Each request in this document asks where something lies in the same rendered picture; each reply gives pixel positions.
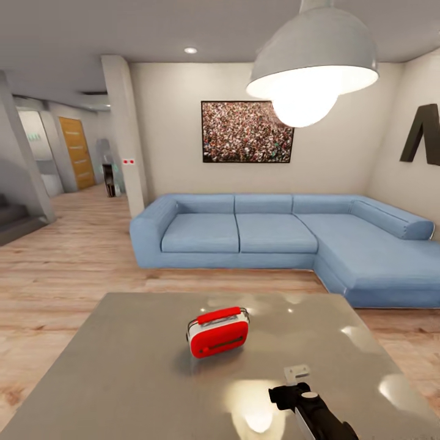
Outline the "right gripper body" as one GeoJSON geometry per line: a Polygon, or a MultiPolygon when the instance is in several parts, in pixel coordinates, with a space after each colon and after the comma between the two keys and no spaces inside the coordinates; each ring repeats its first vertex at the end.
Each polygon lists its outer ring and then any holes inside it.
{"type": "Polygon", "coordinates": [[[296,386],[279,386],[274,387],[274,398],[276,398],[276,405],[278,410],[291,409],[291,398],[294,392],[310,390],[305,382],[298,383],[296,386]]]}

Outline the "radio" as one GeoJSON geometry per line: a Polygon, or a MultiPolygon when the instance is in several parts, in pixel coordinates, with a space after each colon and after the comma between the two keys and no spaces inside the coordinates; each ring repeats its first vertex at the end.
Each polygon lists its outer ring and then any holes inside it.
{"type": "Polygon", "coordinates": [[[188,327],[186,340],[191,353],[205,358],[240,347],[248,336],[250,320],[240,307],[206,313],[188,327]]]}

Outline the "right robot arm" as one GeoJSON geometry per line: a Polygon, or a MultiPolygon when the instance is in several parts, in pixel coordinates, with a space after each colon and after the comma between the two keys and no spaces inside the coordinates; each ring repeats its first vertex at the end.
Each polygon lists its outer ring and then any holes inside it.
{"type": "Polygon", "coordinates": [[[306,365],[284,368],[286,383],[269,390],[271,403],[275,403],[278,410],[291,409],[296,414],[306,440],[359,440],[351,425],[339,422],[319,394],[311,392],[307,383],[296,382],[297,378],[309,374],[306,365]]]}

